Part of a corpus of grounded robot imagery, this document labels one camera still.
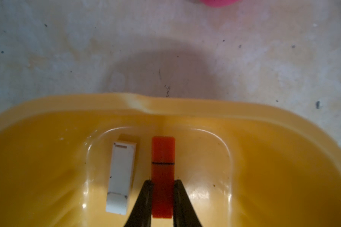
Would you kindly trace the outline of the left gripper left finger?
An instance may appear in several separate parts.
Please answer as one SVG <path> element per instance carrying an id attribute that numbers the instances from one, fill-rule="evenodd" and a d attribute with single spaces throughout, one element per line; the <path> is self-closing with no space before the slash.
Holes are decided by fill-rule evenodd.
<path id="1" fill-rule="evenodd" d="M 150 227 L 152 219 L 153 183 L 146 180 L 124 227 Z"/>

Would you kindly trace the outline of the white usb flash drive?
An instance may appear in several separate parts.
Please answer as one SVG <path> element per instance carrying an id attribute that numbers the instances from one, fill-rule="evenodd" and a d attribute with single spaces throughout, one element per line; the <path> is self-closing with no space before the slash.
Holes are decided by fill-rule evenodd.
<path id="1" fill-rule="evenodd" d="M 132 185 L 136 143 L 113 143 L 106 212 L 126 215 Z"/>

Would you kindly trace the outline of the red usb flash drive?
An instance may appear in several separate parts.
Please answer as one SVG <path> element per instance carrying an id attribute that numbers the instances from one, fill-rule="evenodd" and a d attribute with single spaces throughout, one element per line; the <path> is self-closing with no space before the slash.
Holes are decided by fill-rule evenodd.
<path id="1" fill-rule="evenodd" d="M 151 181 L 153 218 L 172 218 L 175 165 L 175 138 L 152 138 Z"/>

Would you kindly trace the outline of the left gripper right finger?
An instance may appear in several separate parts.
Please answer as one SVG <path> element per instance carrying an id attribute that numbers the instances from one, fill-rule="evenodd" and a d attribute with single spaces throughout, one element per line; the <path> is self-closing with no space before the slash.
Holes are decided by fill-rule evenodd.
<path id="1" fill-rule="evenodd" d="M 173 226 L 202 227 L 181 180 L 173 188 Z"/>

